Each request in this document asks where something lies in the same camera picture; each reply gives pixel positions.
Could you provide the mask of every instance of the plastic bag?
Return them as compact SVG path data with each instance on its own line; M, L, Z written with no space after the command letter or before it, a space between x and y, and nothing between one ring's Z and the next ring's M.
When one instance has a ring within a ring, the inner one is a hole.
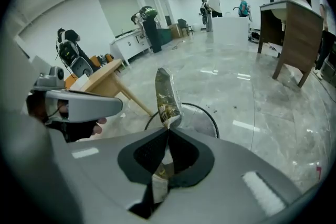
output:
M155 77L157 107L161 122L168 129L177 127L182 121L181 101L175 89L173 75L158 68Z

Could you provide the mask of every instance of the wooden desk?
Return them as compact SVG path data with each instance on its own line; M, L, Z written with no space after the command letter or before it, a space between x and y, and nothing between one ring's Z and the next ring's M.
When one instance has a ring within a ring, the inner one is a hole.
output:
M101 67L89 77L89 81L80 88L80 91L92 92L106 97L115 97L121 92L129 100L132 99L137 103L149 116L152 116L153 112L150 111L114 73L121 63L122 61L117 59Z
M261 28L258 53L264 42L283 45L278 65L273 74L277 79L282 65L300 69L301 88L316 60L322 38L323 19L320 15L293 1L272 2L260 7ZM285 35L282 23L285 23Z

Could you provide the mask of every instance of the man in white shirt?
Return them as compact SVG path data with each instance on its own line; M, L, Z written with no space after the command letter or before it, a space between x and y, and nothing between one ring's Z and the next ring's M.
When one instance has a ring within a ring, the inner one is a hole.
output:
M321 68L323 62L329 55L332 46L336 41L336 25L334 14L327 0L320 0L320 13L323 18L323 43L314 73L320 80L322 80Z
M212 9L212 17L222 17L221 2L219 0L208 0L207 7Z

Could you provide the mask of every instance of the wooden table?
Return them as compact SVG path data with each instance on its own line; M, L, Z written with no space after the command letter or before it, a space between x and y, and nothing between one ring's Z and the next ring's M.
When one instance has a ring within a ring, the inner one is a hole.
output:
M89 77L89 81L80 88L80 91L92 92L106 97L115 97L121 92L129 100L132 99L137 103L149 116L152 116L153 112L150 111L114 73L121 63L122 61L117 59L101 67Z
M298 68L303 76L301 88L316 60L322 38L323 19L320 15L290 0L272 2L260 7L261 28L258 53L264 42L282 45L273 78L277 79L282 65ZM285 23L285 34L282 31Z

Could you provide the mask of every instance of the man in teal shirt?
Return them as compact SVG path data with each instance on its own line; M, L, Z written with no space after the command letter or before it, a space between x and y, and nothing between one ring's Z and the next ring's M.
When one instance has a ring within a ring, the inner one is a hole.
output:
M238 14L240 17L247 17L247 3L245 0L241 0Z

